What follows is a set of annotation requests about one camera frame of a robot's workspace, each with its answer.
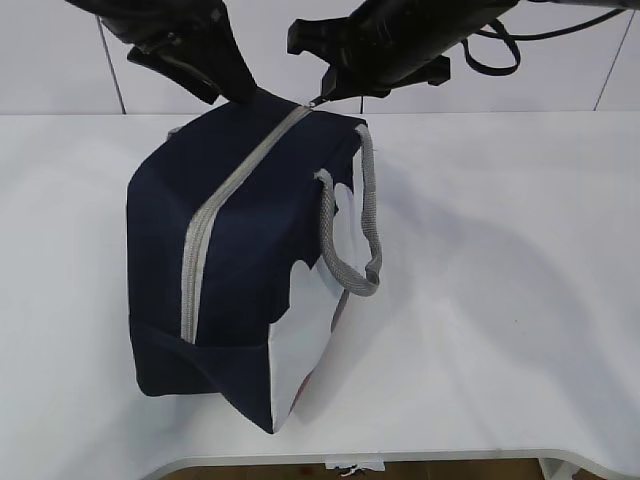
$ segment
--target white tabletop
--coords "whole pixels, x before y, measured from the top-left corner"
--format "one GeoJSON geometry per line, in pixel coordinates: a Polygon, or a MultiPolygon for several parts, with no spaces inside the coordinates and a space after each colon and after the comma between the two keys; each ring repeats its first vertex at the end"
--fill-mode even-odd
{"type": "Polygon", "coordinates": [[[188,117],[0,118],[0,470],[549,456],[640,476],[640,113],[368,116],[384,286],[283,430],[144,397],[124,205],[188,117]]]}

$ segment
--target gray zipper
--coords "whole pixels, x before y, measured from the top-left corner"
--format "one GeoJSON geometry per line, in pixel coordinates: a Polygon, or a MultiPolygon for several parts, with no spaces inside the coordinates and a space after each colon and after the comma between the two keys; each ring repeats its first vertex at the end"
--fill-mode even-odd
{"type": "Polygon", "coordinates": [[[182,258],[182,311],[180,337],[196,343],[198,332],[198,310],[204,265],[209,249],[211,231],[220,208],[251,175],[260,162],[269,154],[278,141],[300,120],[311,113],[308,107],[300,106],[267,135],[249,154],[211,197],[195,213],[187,229],[182,258]]]}

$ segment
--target bag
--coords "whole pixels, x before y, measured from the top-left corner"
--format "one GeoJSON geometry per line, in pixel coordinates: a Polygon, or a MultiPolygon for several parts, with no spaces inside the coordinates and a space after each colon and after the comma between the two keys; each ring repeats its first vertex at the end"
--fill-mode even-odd
{"type": "MultiPolygon", "coordinates": [[[[149,396],[220,392],[259,427],[278,431],[348,293],[377,289],[375,195],[373,147],[361,119],[261,92],[173,134],[128,189],[140,389],[149,396]],[[334,184],[353,189],[361,148],[361,220],[372,256],[365,277],[333,243],[334,184]]],[[[343,210],[338,217],[347,214],[348,224],[353,202],[343,210]]],[[[357,250],[348,228],[340,230],[339,249],[357,250]]]]}

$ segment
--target gray rope handle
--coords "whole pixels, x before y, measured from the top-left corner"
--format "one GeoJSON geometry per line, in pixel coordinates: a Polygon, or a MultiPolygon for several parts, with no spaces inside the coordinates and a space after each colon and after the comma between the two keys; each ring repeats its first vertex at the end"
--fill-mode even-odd
{"type": "Polygon", "coordinates": [[[323,184],[320,206],[320,248],[329,271],[347,292],[361,297],[370,297],[376,293],[380,285],[380,269],[382,268],[382,246],[376,224],[376,175],[371,134],[366,125],[358,125],[356,132],[362,141],[362,178],[364,182],[364,202],[360,225],[362,233],[369,242],[369,250],[371,250],[371,260],[364,268],[366,278],[343,262],[336,253],[333,244],[336,194],[333,190],[333,178],[324,168],[315,174],[315,178],[323,184]]]}

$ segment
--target floor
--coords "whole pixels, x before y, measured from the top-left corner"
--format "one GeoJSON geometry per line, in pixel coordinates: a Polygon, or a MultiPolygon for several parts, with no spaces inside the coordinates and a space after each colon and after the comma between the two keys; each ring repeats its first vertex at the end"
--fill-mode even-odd
{"type": "MultiPolygon", "coordinates": [[[[537,460],[483,460],[389,463],[385,472],[367,472],[367,480],[543,480],[537,460]]],[[[324,465],[197,467],[163,480],[333,480],[339,472],[324,465]]],[[[597,480],[581,471],[574,480],[597,480]]]]}

